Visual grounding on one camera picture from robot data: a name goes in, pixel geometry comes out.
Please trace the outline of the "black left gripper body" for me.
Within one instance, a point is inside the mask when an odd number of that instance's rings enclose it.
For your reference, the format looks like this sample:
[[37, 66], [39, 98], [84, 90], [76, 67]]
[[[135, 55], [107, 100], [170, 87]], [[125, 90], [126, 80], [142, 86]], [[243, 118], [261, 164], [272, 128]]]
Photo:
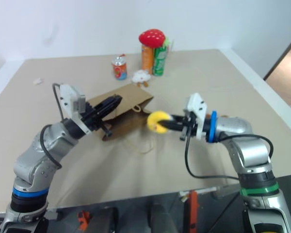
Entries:
[[99, 112], [96, 110], [96, 106], [93, 107], [90, 103], [86, 103], [85, 112], [81, 114], [81, 120], [90, 131], [102, 129], [106, 136], [109, 137], [112, 132], [105, 126], [103, 119], [99, 116]]

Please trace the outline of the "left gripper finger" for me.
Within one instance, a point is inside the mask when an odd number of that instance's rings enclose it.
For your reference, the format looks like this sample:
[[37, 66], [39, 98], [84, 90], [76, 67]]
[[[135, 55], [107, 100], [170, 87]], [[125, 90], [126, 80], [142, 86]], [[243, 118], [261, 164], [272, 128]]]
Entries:
[[110, 104], [120, 104], [122, 100], [122, 97], [121, 96], [110, 96], [108, 98], [106, 98], [105, 100], [103, 100], [101, 103], [99, 103], [97, 106], [96, 106], [96, 110], [97, 111], [100, 111], [103, 109], [103, 107], [105, 106], [108, 106]]
[[118, 104], [110, 104], [108, 106], [103, 107], [99, 112], [99, 116], [101, 119], [112, 119], [117, 116], [117, 108]]

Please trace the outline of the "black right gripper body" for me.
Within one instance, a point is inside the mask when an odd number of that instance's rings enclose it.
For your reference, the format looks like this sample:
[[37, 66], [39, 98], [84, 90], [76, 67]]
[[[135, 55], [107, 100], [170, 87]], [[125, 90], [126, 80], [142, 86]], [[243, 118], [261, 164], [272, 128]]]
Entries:
[[197, 131], [197, 116], [194, 112], [186, 112], [185, 116], [182, 118], [182, 130], [180, 135], [180, 140], [185, 141], [191, 137], [196, 137]]

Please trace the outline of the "yellow round plush toy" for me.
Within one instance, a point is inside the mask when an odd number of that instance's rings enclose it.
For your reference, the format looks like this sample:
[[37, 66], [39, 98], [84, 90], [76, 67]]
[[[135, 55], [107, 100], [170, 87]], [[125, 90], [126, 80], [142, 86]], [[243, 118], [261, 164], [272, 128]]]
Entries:
[[147, 118], [147, 127], [152, 132], [158, 133], [158, 134], [164, 134], [168, 132], [168, 129], [162, 125], [159, 124], [159, 121], [161, 120], [171, 120], [172, 117], [168, 113], [164, 111], [155, 111], [151, 113]]

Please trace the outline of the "brown paper bag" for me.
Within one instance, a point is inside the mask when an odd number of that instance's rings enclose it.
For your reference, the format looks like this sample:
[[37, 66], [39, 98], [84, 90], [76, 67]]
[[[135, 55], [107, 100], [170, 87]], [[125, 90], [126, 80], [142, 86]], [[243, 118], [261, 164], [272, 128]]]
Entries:
[[151, 102], [153, 96], [134, 84], [127, 84], [105, 94], [96, 96], [88, 102], [95, 106], [107, 97], [112, 97], [114, 95], [120, 95], [122, 100], [115, 110], [103, 118], [103, 122], [107, 129], [112, 132], [112, 135], [107, 136], [102, 129], [98, 130], [96, 135], [102, 141], [123, 138], [126, 144], [135, 153], [140, 155], [150, 153], [154, 149], [154, 141], [150, 141], [149, 149], [142, 151], [137, 144], [127, 138], [127, 135], [146, 125], [149, 111], [147, 111], [145, 107]]

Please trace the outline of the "white fluffy plush toy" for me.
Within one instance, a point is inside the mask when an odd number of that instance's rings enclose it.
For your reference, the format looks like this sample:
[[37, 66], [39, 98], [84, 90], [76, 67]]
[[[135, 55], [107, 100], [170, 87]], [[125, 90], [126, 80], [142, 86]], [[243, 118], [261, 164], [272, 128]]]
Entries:
[[151, 80], [151, 75], [146, 70], [138, 70], [134, 72], [132, 76], [132, 83], [136, 84], [138, 87], [148, 87], [149, 81]]

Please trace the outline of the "red strawberry plush toy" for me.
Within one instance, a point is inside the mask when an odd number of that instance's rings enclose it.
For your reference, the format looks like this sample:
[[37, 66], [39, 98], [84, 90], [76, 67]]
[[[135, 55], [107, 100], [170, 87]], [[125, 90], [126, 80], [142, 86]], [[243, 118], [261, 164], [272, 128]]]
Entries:
[[156, 49], [160, 47], [169, 47], [171, 42], [169, 38], [158, 29], [149, 29], [139, 35], [141, 44]]

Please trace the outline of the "short orange blue can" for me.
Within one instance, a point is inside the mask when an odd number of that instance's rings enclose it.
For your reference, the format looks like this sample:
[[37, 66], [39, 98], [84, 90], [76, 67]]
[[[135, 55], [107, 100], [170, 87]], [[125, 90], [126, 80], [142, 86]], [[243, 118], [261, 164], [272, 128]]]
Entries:
[[127, 62], [125, 55], [119, 55], [112, 60], [113, 75], [117, 80], [125, 80], [127, 78]]

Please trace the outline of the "tall orange drink can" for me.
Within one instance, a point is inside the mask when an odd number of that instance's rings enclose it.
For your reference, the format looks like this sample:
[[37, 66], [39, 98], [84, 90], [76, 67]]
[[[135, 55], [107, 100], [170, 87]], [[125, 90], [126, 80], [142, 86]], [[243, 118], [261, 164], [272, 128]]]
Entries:
[[152, 75], [154, 64], [154, 49], [142, 44], [142, 70], [147, 71]]

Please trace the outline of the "tall green drink can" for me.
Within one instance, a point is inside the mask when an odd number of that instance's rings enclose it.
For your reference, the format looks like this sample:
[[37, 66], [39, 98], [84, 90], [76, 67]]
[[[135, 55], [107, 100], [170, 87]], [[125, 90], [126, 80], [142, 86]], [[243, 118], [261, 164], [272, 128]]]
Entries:
[[155, 49], [153, 75], [162, 76], [164, 72], [165, 59], [167, 57], [167, 47], [159, 47]]

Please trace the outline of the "orange bar clamp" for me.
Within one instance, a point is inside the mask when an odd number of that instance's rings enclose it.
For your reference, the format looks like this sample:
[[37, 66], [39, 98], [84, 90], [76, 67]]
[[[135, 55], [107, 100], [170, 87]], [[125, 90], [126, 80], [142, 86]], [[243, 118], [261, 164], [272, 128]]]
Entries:
[[189, 192], [189, 233], [197, 233], [198, 194], [196, 191]]

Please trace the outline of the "small orange black clamp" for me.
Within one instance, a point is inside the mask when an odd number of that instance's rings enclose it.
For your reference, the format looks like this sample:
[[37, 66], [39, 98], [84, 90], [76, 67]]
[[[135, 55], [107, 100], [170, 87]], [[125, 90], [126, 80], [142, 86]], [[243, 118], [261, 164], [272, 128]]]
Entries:
[[91, 219], [91, 214], [88, 211], [80, 211], [78, 212], [78, 222], [79, 222], [79, 230], [85, 231], [89, 225], [89, 221]]

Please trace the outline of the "brown wooden door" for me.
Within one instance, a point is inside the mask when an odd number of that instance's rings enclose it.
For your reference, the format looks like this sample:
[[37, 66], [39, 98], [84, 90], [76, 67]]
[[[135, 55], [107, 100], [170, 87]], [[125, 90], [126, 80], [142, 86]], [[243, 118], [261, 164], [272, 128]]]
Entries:
[[291, 45], [264, 80], [291, 107]]

